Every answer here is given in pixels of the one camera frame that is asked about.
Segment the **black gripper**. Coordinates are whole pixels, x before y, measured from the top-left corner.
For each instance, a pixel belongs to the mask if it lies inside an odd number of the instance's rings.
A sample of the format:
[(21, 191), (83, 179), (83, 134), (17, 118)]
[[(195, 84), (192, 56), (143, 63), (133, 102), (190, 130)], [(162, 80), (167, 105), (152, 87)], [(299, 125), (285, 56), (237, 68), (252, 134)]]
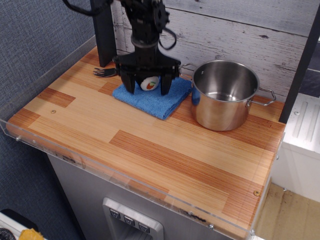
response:
[(160, 76), (161, 95), (170, 91), (172, 79), (179, 75), (181, 61), (160, 52), (157, 46), (137, 48), (134, 52), (113, 57), (115, 69), (125, 89), (134, 94), (135, 76)]

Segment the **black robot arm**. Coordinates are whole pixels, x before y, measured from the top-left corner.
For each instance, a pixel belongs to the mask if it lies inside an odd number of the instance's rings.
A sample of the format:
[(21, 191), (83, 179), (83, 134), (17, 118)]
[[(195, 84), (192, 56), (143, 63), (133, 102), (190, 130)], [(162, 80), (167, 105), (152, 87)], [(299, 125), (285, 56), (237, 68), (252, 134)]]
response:
[(169, 93), (172, 80), (179, 76), (181, 61), (164, 55), (159, 50), (162, 45), (160, 34), (166, 31), (177, 38), (166, 25), (170, 22), (169, 12), (161, 0), (122, 0), (132, 34), (134, 52), (113, 58), (115, 71), (130, 93), (135, 85), (149, 77), (160, 77), (162, 95)]

